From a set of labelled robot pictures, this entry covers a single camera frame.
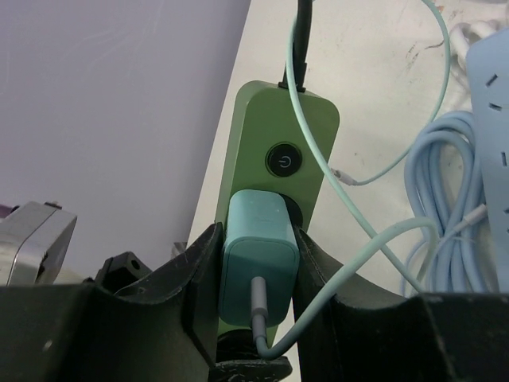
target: black power cord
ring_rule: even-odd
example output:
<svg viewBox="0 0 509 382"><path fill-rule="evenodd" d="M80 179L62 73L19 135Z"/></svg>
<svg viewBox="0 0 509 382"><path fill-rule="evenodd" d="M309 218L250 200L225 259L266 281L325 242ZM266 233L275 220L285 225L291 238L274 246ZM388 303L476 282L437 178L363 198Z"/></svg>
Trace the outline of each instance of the black power cord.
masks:
<svg viewBox="0 0 509 382"><path fill-rule="evenodd" d="M307 69L305 57L308 53L309 35L311 33L311 19L313 18L313 0L298 0L297 21L295 24L295 38L293 39L293 70L298 92L305 92L304 78ZM278 86L288 89L286 71Z"/></svg>

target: power button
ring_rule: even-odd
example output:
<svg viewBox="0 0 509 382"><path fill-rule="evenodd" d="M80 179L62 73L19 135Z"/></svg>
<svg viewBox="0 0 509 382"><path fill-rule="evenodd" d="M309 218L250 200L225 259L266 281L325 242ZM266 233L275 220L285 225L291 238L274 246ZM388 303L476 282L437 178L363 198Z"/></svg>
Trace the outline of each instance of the power button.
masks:
<svg viewBox="0 0 509 382"><path fill-rule="evenodd" d="M276 145L267 155L267 167L278 177L289 177L295 174L301 168L301 164L301 152L289 143Z"/></svg>

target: white power strip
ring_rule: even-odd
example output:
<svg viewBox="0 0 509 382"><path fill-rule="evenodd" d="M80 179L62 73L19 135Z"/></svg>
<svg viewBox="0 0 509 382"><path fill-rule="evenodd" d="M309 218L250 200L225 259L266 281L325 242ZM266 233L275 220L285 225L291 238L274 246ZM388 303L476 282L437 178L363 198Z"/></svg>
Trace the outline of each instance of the white power strip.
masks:
<svg viewBox="0 0 509 382"><path fill-rule="evenodd" d="M509 291L509 29L469 49L466 58L476 155L480 158L501 292Z"/></svg>

